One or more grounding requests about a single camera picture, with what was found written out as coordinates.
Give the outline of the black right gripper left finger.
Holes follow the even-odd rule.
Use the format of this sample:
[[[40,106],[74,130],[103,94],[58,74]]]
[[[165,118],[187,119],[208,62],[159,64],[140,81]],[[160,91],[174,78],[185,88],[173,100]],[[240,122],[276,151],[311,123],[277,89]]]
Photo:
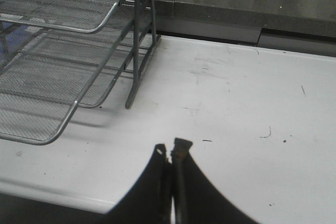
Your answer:
[[[171,164],[164,144],[156,144],[144,171],[101,223],[170,223]]]

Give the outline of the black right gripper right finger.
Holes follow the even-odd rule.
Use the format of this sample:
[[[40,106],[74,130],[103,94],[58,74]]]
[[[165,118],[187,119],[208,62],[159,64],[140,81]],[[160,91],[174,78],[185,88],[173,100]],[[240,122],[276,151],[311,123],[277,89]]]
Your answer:
[[[224,197],[190,154],[191,141],[175,138],[171,151],[176,223],[256,223]]]

